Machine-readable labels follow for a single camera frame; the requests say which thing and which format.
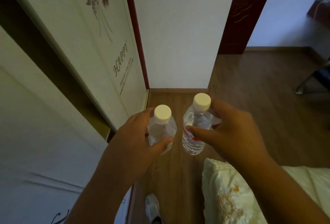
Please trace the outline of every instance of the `white sneaker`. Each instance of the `white sneaker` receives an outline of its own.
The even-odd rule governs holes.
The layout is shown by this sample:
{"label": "white sneaker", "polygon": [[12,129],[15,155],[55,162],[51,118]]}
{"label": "white sneaker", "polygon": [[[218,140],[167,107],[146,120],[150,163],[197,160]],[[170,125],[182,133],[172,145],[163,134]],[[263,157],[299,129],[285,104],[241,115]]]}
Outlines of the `white sneaker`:
{"label": "white sneaker", "polygon": [[149,194],[146,196],[146,215],[148,216],[149,222],[152,223],[155,218],[160,220],[159,214],[159,202],[154,194]]}

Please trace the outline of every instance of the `white bedsheet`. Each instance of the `white bedsheet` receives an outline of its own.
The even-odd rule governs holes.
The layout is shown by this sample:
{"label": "white bedsheet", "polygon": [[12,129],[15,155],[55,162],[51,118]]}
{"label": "white bedsheet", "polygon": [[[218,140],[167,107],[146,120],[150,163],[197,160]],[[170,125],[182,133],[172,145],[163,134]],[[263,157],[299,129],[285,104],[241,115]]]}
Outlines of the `white bedsheet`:
{"label": "white bedsheet", "polygon": [[[330,216],[330,169],[283,167]],[[242,176],[228,163],[206,159],[202,174],[205,224],[266,224]]]}

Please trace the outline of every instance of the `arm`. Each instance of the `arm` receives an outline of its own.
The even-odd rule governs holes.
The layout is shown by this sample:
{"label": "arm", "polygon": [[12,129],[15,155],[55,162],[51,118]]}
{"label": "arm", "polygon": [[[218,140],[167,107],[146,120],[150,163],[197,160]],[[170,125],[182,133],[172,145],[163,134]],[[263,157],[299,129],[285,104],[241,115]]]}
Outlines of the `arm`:
{"label": "arm", "polygon": [[188,130],[211,145],[243,176],[269,224],[330,223],[316,203],[269,156],[250,113],[220,100],[212,100],[212,107],[222,118],[216,130]]}
{"label": "arm", "polygon": [[146,109],[118,129],[65,224],[114,222],[130,186],[173,141],[167,138],[151,147],[147,145],[145,132],[152,114],[152,108]]}

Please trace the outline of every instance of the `plastic water bottle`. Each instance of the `plastic water bottle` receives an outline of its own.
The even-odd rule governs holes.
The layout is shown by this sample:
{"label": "plastic water bottle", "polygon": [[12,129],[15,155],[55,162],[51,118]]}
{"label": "plastic water bottle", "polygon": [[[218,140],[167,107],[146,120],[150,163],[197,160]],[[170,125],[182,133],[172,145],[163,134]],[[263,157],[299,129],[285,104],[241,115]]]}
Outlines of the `plastic water bottle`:
{"label": "plastic water bottle", "polygon": [[[177,125],[172,116],[171,109],[166,105],[159,105],[155,108],[154,116],[151,117],[148,125],[149,143],[154,145],[163,138],[174,137],[177,132]],[[172,147],[170,143],[166,150],[162,153],[165,154]]]}
{"label": "plastic water bottle", "polygon": [[192,106],[184,114],[184,132],[182,145],[191,155],[197,155],[204,149],[205,143],[197,139],[186,129],[187,125],[211,129],[213,115],[209,112],[211,98],[204,93],[196,94]]}

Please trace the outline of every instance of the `white bottle cap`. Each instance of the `white bottle cap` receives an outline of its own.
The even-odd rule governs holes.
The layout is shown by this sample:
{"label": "white bottle cap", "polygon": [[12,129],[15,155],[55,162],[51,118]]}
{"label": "white bottle cap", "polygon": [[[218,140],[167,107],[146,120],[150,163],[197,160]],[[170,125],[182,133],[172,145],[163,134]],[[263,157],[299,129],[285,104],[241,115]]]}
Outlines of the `white bottle cap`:
{"label": "white bottle cap", "polygon": [[159,105],[155,108],[155,120],[159,124],[166,124],[171,119],[172,111],[169,106]]}
{"label": "white bottle cap", "polygon": [[196,94],[192,105],[198,112],[205,112],[211,105],[211,97],[204,93]]}

